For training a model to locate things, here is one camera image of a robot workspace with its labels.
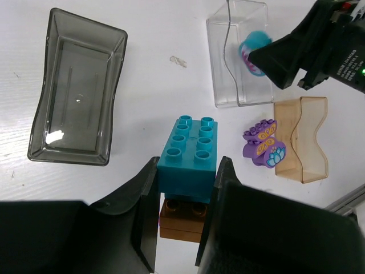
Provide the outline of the brown lego brick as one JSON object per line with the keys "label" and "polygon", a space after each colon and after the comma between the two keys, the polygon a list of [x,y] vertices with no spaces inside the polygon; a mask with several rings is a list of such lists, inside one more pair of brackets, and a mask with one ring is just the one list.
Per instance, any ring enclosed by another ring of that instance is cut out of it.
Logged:
{"label": "brown lego brick", "polygon": [[207,210],[205,203],[165,199],[159,216],[160,237],[199,243]]}

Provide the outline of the teal rectangular lego brick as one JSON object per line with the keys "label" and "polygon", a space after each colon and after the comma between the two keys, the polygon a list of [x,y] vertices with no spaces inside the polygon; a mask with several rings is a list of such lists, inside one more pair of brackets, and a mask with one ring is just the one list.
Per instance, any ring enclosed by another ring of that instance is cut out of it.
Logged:
{"label": "teal rectangular lego brick", "polygon": [[217,168],[218,123],[205,116],[176,121],[157,164],[159,191],[167,199],[208,204]]}

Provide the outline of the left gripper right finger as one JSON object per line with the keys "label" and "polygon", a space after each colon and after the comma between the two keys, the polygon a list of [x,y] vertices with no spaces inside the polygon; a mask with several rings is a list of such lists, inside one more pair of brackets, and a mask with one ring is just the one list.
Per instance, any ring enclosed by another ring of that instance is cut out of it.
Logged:
{"label": "left gripper right finger", "polygon": [[223,157],[196,265],[199,273],[363,273],[364,237],[349,217],[243,185]]}

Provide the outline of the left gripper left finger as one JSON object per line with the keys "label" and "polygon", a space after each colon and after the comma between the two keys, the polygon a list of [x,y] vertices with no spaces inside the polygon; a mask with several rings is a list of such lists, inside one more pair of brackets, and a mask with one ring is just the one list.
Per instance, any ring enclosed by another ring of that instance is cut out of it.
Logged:
{"label": "left gripper left finger", "polygon": [[104,198],[1,203],[2,273],[152,273],[158,158]]}

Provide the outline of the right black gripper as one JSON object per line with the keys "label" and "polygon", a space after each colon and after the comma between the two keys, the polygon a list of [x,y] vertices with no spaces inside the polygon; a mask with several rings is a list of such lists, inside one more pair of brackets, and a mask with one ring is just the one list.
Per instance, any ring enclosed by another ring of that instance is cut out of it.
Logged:
{"label": "right black gripper", "polygon": [[290,87],[304,66],[300,88],[333,78],[364,93],[364,1],[343,1],[314,48],[312,26],[313,19],[306,17],[290,34],[252,51],[248,60],[280,89]]}

